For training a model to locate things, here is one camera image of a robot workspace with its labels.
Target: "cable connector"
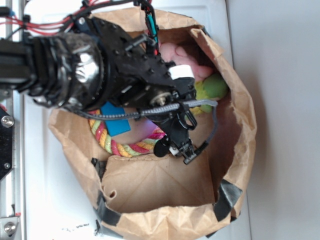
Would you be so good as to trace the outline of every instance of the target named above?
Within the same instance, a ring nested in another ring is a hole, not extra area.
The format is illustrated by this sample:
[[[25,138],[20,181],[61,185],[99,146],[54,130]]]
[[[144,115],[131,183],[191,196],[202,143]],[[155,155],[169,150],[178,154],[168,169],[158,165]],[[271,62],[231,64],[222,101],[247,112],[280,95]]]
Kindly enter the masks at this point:
[[[15,14],[11,8],[7,6],[0,6],[0,17],[13,17]]]

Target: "black electrical tape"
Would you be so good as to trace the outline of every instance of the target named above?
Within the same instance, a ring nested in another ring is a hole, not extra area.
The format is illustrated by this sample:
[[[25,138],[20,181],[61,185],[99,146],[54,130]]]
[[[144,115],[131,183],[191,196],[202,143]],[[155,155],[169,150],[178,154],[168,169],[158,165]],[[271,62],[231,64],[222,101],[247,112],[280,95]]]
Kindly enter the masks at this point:
[[[218,192],[219,199],[213,205],[213,211],[216,219],[221,221],[231,212],[243,191],[234,184],[222,179]]]
[[[0,17],[9,17],[12,14],[12,11],[7,6],[0,6]]]
[[[121,213],[111,210],[106,206],[106,200],[102,192],[99,192],[97,199],[98,208],[95,209],[97,216],[106,224],[116,226],[120,221]]]
[[[115,231],[112,231],[111,229],[103,226],[102,224],[100,225],[98,220],[95,220],[95,224],[96,224],[96,233],[100,233],[102,235],[108,235],[114,238],[118,238],[118,239],[123,239],[124,237],[121,236],[120,234],[116,233]]]

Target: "robotic arm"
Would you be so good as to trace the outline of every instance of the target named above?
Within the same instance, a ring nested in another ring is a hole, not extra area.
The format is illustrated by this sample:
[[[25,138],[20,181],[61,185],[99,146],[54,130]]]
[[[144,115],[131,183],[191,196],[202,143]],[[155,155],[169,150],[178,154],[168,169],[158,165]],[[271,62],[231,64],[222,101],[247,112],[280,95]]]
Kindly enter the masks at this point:
[[[171,151],[190,163],[209,144],[217,124],[202,146],[194,149],[189,131],[197,121],[189,108],[216,107],[217,102],[195,99],[192,75],[173,79],[174,63],[164,62],[158,54],[156,18],[148,0],[90,2],[83,1],[80,11],[65,18],[57,34],[24,35],[22,42],[0,40],[0,89],[17,90],[39,105],[64,108],[89,119],[146,117],[166,133],[156,143],[154,154],[162,157]],[[94,9],[128,2],[145,11],[150,35],[131,38],[112,22],[89,17]],[[137,112],[88,113],[106,102]]]

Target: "blue block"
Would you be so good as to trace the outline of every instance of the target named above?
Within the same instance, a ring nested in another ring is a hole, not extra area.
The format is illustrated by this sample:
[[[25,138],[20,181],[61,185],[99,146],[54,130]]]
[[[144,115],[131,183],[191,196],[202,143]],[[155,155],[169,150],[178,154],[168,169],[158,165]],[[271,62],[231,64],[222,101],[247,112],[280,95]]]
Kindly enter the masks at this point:
[[[124,114],[125,110],[122,107],[115,107],[110,102],[107,102],[101,107],[103,115]],[[105,121],[106,128],[111,137],[126,133],[131,130],[128,120],[107,120]]]

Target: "black tape strip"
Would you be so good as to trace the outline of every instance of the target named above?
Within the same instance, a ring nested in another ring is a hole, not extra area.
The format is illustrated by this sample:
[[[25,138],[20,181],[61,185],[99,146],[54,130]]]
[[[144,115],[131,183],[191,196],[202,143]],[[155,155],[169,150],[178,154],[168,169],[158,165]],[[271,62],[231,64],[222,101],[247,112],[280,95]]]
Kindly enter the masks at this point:
[[[116,226],[120,220],[121,213],[113,211],[106,206],[106,200],[102,194],[99,192],[99,197],[97,201],[98,209],[94,209],[100,220],[104,221],[106,224],[111,226]]]
[[[204,32],[205,35],[207,35],[209,38],[212,39],[212,37],[211,37],[210,34],[208,33],[208,31],[207,31],[207,29],[206,29],[205,26],[202,28],[202,31]]]
[[[123,239],[124,237],[120,234],[116,233],[115,231],[112,231],[110,228],[107,228],[103,225],[100,225],[99,221],[96,220],[96,233],[100,233],[102,235],[108,235],[114,238]]]
[[[234,220],[236,220],[237,218],[236,217],[234,217],[234,216],[231,216],[231,220],[230,220],[230,222],[232,223]],[[216,234],[216,231],[215,232],[213,232],[213,233],[210,233],[210,234],[208,234],[208,235],[206,235],[205,237],[207,238],[207,239],[209,239],[209,238],[211,238],[213,235],[215,235]]]
[[[95,170],[97,171],[99,178],[100,178],[100,181],[101,181],[102,177],[104,176],[105,171],[106,171],[107,162],[106,161],[99,161],[96,158],[92,158],[91,163],[95,167]]]
[[[213,232],[213,233],[211,233],[211,234],[208,234],[208,235],[206,235],[205,237],[207,238],[207,239],[209,239],[209,238],[211,238],[213,235],[215,235],[216,234],[216,231],[215,232]]]
[[[225,219],[237,203],[243,191],[232,183],[222,180],[219,186],[219,199],[213,206],[216,219]]]

